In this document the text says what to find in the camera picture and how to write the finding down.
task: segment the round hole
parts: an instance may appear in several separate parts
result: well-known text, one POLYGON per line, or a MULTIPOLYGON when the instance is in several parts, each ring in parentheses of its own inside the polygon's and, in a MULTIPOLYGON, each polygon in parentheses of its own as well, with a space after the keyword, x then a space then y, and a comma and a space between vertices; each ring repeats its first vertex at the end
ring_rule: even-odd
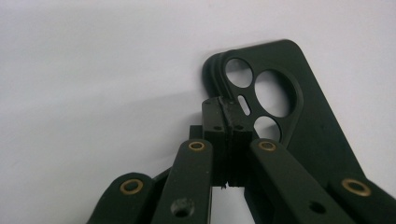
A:
POLYGON ((321 204, 321 203, 317 203, 317 202, 311 202, 309 204, 309 208, 318 214, 325 214, 326 213, 326 208, 321 204))
POLYGON ((268 113, 283 118, 291 113, 295 102, 294 88, 280 73, 265 71, 254 84, 257 99, 268 113))
POLYGON ((143 182, 139 179, 130 179, 123 182, 120 191, 125 195, 138 193, 143 188, 143 182))
POLYGON ((280 130, 273 119, 269 117, 259 117, 254 122, 254 130, 260 138, 280 140, 280 130))
POLYGON ((371 195, 370 188, 361 183, 359 180, 352 179, 352 178, 345 178, 341 184, 343 185, 344 189, 348 190, 351 193, 362 197, 368 197, 371 195))
POLYGON ((266 150, 266 151, 275 151, 276 145, 271 142, 260 142, 259 148, 266 150))
POLYGON ((231 59, 225 65, 227 78, 237 87, 248 87, 253 80, 250 66, 242 60, 231 59))
POLYGON ((175 217, 190 217, 194 213, 194 201, 187 198, 172 202, 171 212, 175 217))
POLYGON ((202 142, 191 142, 189 148, 194 151, 201 151, 204 150, 205 144, 202 142))

